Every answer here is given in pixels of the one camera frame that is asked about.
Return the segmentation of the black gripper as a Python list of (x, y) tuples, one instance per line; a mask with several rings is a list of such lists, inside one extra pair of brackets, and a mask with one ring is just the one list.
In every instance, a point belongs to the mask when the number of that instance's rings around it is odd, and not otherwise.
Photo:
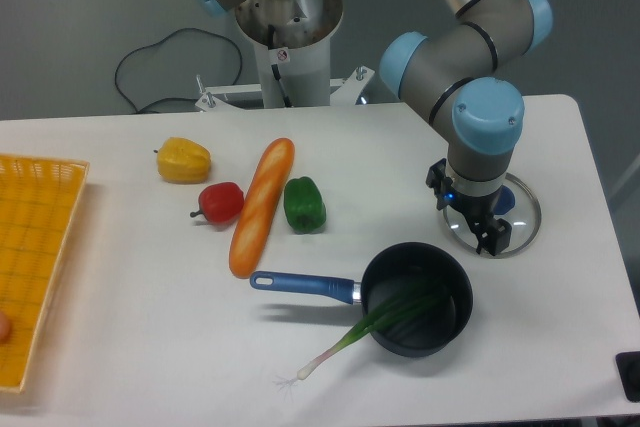
[(433, 191), (437, 210), (443, 210), (449, 205), (465, 217), (476, 219), (487, 215), (474, 224), (476, 253), (485, 252), (497, 256), (509, 246), (512, 233), (512, 226), (508, 221), (491, 216), (508, 212), (508, 188), (504, 186), (505, 180), (505, 177), (489, 181), (447, 177), (446, 159), (442, 158), (429, 168), (425, 183)]

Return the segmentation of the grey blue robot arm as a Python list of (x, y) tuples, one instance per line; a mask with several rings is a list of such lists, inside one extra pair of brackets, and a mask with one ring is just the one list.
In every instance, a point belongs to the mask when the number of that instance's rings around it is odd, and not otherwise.
[[(199, 0), (217, 16), (232, 12), (252, 43), (267, 108), (322, 106), (330, 87), (330, 41), (342, 0)], [(496, 70), (528, 53), (553, 26), (547, 0), (446, 0), (457, 18), (447, 35), (417, 32), (385, 50), (379, 75), (387, 88), (448, 145), (426, 183), (461, 243), (480, 254), (514, 255), (539, 223), (516, 228), (519, 215), (539, 218), (533, 193), (508, 170), (523, 130), (524, 100)]]

